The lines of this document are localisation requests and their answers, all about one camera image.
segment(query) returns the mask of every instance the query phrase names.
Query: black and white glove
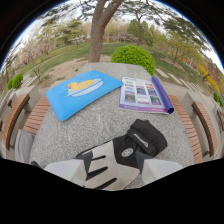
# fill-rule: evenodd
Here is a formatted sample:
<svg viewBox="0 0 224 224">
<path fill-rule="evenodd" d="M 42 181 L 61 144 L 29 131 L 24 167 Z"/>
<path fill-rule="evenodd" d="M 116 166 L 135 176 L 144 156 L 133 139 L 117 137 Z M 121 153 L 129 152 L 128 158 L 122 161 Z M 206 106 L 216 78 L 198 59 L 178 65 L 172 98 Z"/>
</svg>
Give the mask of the black and white glove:
<svg viewBox="0 0 224 224">
<path fill-rule="evenodd" d="M 139 174 L 135 152 L 155 157 L 166 147 L 167 141 L 160 131 L 149 121 L 137 119 L 124 136 L 77 155 L 93 153 L 84 187 L 123 190 Z"/>
</svg>

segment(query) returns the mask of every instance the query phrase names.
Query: purple booklet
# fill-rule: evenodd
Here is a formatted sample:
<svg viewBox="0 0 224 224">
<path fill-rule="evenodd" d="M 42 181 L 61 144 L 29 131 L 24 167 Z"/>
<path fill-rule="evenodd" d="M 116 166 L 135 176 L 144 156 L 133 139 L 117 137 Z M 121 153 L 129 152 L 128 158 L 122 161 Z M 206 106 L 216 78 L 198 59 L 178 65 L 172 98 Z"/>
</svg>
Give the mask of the purple booklet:
<svg viewBox="0 0 224 224">
<path fill-rule="evenodd" d="M 157 77 L 143 80 L 122 77 L 119 108 L 149 113 L 171 114 L 174 111 L 166 91 Z"/>
</svg>

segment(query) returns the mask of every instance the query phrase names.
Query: book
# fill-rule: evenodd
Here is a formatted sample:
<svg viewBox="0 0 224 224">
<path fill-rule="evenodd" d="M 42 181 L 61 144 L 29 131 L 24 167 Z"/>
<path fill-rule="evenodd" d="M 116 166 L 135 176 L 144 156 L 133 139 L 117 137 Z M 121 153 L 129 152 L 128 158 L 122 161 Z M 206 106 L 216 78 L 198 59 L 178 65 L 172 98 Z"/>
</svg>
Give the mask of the book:
<svg viewBox="0 0 224 224">
<path fill-rule="evenodd" d="M 119 108 L 149 113 L 171 114 L 174 111 L 166 91 L 157 77 L 151 81 L 122 77 Z"/>
<path fill-rule="evenodd" d="M 75 76 L 46 92 L 57 118 L 64 121 L 106 93 L 123 85 L 96 70 Z"/>
</svg>

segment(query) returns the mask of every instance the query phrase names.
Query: bench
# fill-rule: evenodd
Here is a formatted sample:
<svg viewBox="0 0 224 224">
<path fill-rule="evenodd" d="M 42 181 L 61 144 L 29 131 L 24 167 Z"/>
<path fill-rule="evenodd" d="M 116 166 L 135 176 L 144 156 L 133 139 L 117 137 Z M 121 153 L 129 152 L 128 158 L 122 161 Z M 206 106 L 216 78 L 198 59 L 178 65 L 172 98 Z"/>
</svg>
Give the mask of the bench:
<svg viewBox="0 0 224 224">
<path fill-rule="evenodd" d="M 2 119 L 0 118 L 0 131 L 2 131 L 2 124 L 3 122 L 2 122 Z"/>
<path fill-rule="evenodd" d="M 9 150 L 10 147 L 10 139 L 12 136 L 13 128 L 16 124 L 16 121 L 30 99 L 29 94 L 23 94 L 19 96 L 16 102 L 13 104 L 12 109 L 10 110 L 2 133 L 2 140 L 5 147 Z"/>
<path fill-rule="evenodd" d="M 217 115 L 218 115 L 219 120 L 221 122 L 222 130 L 224 131 L 224 122 L 222 121 L 222 113 L 219 110 L 217 110 Z"/>
<path fill-rule="evenodd" d="M 186 129 L 187 136 L 189 138 L 193 156 L 194 156 L 194 163 L 195 164 L 202 163 L 203 160 L 202 160 L 201 145 L 198 139 L 197 132 L 194 128 L 194 125 L 192 124 L 192 121 L 188 113 L 186 112 L 186 110 L 184 109 L 184 107 L 182 106 L 182 104 L 180 103 L 180 101 L 178 100 L 176 96 L 168 95 L 168 97 L 170 98 L 170 101 L 172 102 L 175 110 L 177 111 L 184 125 L 184 128 Z"/>
<path fill-rule="evenodd" d="M 50 106 L 46 95 L 42 96 L 29 115 L 23 130 L 31 133 L 35 137 Z"/>
<path fill-rule="evenodd" d="M 208 139 L 210 156 L 213 156 L 218 147 L 218 139 L 212 120 L 202 103 L 194 101 L 192 107 L 202 123 Z"/>
<path fill-rule="evenodd" d="M 9 100 L 7 101 L 7 106 L 12 108 L 12 99 L 9 99 Z"/>
</svg>

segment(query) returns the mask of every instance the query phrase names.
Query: stone table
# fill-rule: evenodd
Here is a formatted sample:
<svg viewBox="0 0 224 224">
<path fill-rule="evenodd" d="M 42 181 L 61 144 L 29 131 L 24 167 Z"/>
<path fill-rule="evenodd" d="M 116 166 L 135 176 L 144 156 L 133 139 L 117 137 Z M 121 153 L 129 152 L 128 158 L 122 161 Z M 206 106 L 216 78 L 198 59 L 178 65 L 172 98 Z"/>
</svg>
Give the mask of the stone table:
<svg viewBox="0 0 224 224">
<path fill-rule="evenodd" d="M 87 63 L 76 75 L 97 70 L 121 80 L 123 76 L 150 80 L 141 66 L 119 63 Z M 174 161 L 183 167 L 194 164 L 190 142 L 176 111 L 171 115 L 118 109 L 120 88 L 89 104 L 69 119 L 59 121 L 50 108 L 35 137 L 30 162 L 42 168 L 49 163 L 69 160 L 78 153 L 126 134 L 136 119 L 147 119 L 165 136 L 168 147 L 157 159 Z M 141 175 L 126 189 L 143 186 Z"/>
</svg>

